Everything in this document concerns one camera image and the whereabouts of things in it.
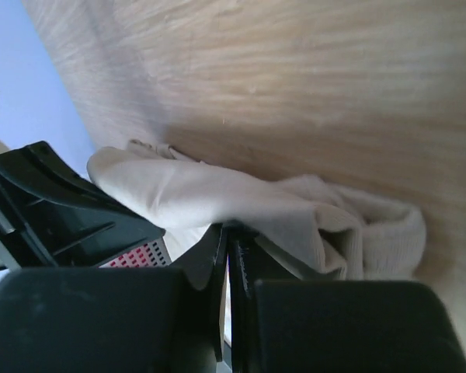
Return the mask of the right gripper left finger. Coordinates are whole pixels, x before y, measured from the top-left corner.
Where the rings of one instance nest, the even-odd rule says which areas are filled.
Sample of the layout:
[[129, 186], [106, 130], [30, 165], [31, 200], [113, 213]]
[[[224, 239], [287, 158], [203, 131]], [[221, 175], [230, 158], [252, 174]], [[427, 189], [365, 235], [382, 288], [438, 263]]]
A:
[[36, 268], [0, 282], [0, 372], [214, 372], [227, 232], [166, 267]]

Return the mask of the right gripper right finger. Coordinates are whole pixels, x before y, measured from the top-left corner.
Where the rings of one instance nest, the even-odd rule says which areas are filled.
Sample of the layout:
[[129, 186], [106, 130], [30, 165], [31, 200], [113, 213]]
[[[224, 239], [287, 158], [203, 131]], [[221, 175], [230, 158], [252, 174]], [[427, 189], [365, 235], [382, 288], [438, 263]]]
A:
[[235, 372], [466, 372], [441, 300], [413, 281], [293, 274], [254, 232], [228, 233]]

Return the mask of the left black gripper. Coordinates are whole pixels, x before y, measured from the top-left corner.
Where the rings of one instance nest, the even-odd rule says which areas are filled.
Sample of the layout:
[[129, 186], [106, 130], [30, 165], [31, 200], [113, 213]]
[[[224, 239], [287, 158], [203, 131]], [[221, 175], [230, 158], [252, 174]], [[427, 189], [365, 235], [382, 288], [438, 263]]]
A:
[[163, 235], [45, 141], [0, 154], [0, 269], [100, 267]]

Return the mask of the beige t shirt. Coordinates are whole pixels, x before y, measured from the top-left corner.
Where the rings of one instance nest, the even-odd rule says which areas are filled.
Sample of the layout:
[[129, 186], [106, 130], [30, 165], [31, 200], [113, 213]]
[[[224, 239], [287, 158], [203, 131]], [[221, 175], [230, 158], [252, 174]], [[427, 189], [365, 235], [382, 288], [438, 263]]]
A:
[[257, 231], [277, 256], [344, 280], [408, 276], [426, 246], [416, 206], [315, 175], [268, 182], [139, 141], [101, 148], [87, 171], [99, 189], [166, 230], [173, 257], [209, 225], [227, 222]]

